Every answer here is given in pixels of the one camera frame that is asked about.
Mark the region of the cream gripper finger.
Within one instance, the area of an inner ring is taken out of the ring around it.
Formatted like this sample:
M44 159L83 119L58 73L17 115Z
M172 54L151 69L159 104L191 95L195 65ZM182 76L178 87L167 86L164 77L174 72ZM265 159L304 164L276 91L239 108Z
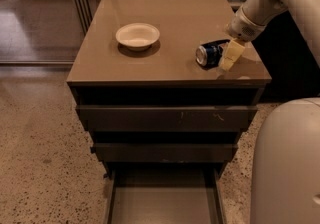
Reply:
M238 39L230 40L224 47L218 67L229 71L245 50L245 43Z

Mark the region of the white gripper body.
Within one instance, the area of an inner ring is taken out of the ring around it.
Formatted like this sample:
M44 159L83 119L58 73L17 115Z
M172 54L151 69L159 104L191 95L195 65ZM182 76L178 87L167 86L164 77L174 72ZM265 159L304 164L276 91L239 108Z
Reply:
M244 42L255 40L263 31L265 26L257 25L252 22L240 7L234 17L226 26L226 32L233 38Z

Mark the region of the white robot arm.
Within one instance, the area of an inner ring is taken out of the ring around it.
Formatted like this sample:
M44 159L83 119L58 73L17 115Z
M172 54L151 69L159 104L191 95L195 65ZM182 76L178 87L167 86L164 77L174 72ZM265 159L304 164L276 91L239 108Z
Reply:
M246 0L227 25L233 43L251 42L288 11L320 64L320 0ZM275 108L254 150L250 224L320 224L320 100Z

